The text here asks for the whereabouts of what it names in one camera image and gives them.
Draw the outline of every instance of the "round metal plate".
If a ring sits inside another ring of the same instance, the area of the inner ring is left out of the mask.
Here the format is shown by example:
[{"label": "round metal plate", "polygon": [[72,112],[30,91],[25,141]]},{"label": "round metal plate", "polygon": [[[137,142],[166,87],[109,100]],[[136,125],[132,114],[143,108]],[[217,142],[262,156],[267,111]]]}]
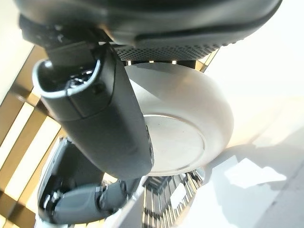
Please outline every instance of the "round metal plate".
[{"label": "round metal plate", "polygon": [[197,128],[164,115],[146,115],[154,152],[151,176],[179,173],[200,160],[204,140]]},{"label": "round metal plate", "polygon": [[169,63],[141,63],[126,71],[153,146],[154,166],[148,175],[192,171],[225,148],[233,117],[209,77]]}]

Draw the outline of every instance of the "sunlight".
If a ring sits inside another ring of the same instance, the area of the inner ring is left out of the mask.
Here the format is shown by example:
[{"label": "sunlight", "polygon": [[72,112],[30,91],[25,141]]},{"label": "sunlight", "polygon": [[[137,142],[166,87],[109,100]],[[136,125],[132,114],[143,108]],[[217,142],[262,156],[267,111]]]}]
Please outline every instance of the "sunlight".
[{"label": "sunlight", "polygon": [[261,168],[248,158],[243,159],[239,164],[225,171],[225,176],[230,184],[243,189],[262,183],[286,180],[286,176],[279,174],[271,167]]}]

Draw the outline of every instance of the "white surface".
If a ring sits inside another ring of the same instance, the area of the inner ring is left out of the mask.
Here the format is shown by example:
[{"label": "white surface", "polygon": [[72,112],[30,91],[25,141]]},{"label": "white surface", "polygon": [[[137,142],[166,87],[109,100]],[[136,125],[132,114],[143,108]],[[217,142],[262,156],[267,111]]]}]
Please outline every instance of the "white surface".
[{"label": "white surface", "polygon": [[235,130],[231,147],[206,166],[209,183],[180,227],[304,227],[303,7],[283,1],[208,68],[232,106]]},{"label": "white surface", "polygon": [[169,63],[136,64],[126,71],[153,144],[154,166],[148,175],[192,171],[225,148],[233,117],[209,77]]},{"label": "white surface", "polygon": [[13,84],[33,45],[22,39],[14,1],[0,2],[0,104]]}]

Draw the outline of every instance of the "wooden slat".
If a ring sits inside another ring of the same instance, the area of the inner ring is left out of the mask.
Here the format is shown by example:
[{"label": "wooden slat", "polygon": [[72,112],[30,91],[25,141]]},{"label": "wooden slat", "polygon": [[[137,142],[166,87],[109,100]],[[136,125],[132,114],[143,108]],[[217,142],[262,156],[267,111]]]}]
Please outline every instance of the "wooden slat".
[{"label": "wooden slat", "polygon": [[27,91],[31,91],[34,87],[32,82],[33,67],[39,60],[45,58],[47,58],[47,55],[44,49],[39,46],[34,46],[23,67],[21,68],[14,84]]},{"label": "wooden slat", "polygon": [[0,190],[4,190],[6,188],[13,173],[15,172],[15,169],[17,168],[27,148],[33,141],[45,118],[46,116],[44,114],[34,109],[8,157],[6,158],[6,161],[0,169]]},{"label": "wooden slat", "polygon": [[17,204],[8,220],[21,228],[33,228],[35,213],[21,204]]},{"label": "wooden slat", "polygon": [[10,92],[3,100],[0,106],[0,146],[22,106],[23,102],[18,100],[15,95]]},{"label": "wooden slat", "polygon": [[57,135],[55,136],[53,142],[51,143],[50,147],[48,148],[47,152],[44,154],[43,158],[41,159],[39,165],[37,166],[37,168],[35,169],[33,175],[31,176],[30,180],[28,181],[26,187],[24,188],[20,198],[19,198],[19,202],[23,205],[25,205],[27,203],[27,201],[29,200],[33,190],[35,189],[35,187],[37,186],[37,184],[39,183],[39,179],[40,179],[40,174],[42,171],[43,166],[45,165],[48,156],[57,140],[58,137],[60,136],[65,136],[66,133],[63,129],[61,129]]}]

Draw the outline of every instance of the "black plastic part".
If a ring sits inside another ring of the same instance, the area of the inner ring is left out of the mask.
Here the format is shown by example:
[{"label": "black plastic part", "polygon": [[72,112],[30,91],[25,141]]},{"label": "black plastic part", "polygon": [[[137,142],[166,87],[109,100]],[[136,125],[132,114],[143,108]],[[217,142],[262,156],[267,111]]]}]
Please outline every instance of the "black plastic part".
[{"label": "black plastic part", "polygon": [[96,205],[96,189],[98,186],[88,185],[65,193],[55,207],[53,222],[80,224],[108,217],[110,214],[107,211],[100,211]]},{"label": "black plastic part", "polygon": [[50,215],[55,205],[50,201],[44,208],[47,195],[87,184],[100,185],[103,175],[67,138],[61,139],[38,189],[39,216],[52,222]]},{"label": "black plastic part", "polygon": [[282,0],[15,0],[45,25],[103,28],[121,60],[196,60],[244,39]]},{"label": "black plastic part", "polygon": [[61,90],[56,84],[50,86],[56,72],[41,62],[34,69],[34,85],[96,167],[118,179],[139,178],[153,164],[146,124],[122,62],[108,45],[102,48],[87,84],[71,88],[68,81]]}]

